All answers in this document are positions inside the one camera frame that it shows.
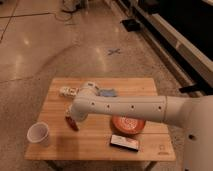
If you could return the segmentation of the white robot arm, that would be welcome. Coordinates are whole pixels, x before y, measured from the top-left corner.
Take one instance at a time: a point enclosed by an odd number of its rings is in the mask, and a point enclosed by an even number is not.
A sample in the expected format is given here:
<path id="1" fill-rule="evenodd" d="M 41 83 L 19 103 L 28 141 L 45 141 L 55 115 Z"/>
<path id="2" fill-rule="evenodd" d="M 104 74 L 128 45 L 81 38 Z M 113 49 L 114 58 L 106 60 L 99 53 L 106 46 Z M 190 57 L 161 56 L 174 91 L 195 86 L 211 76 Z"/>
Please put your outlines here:
<path id="1" fill-rule="evenodd" d="M 103 97 L 94 82 L 86 82 L 68 111 L 76 122 L 84 121 L 89 114 L 106 114 L 182 128 L 183 171 L 213 171 L 213 95 Z"/>

